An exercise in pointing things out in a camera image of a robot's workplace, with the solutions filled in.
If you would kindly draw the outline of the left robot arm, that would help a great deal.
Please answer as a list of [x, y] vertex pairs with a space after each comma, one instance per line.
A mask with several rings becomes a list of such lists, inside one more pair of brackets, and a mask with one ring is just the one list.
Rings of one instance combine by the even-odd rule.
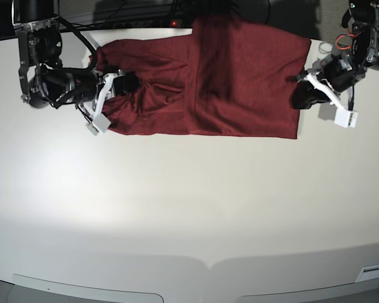
[[347, 29], [351, 45], [340, 45], [311, 68], [300, 72], [291, 97], [293, 109], [310, 109], [314, 104], [329, 103], [329, 94], [315, 88], [308, 76], [330, 89], [336, 97], [364, 79], [367, 70], [379, 71], [379, 1], [349, 1], [341, 26]]

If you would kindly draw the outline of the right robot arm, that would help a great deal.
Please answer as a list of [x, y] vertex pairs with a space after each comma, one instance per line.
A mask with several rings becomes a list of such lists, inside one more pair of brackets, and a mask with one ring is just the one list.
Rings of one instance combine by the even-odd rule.
[[[36, 109], [50, 105], [58, 109], [73, 105], [93, 123], [102, 113], [104, 102], [134, 93], [140, 80], [132, 71], [107, 65], [96, 69], [99, 55], [79, 29], [56, 13], [55, 1], [13, 1], [20, 68], [21, 99]], [[71, 31], [90, 51], [85, 68], [67, 68], [60, 55], [63, 40], [59, 27]]]

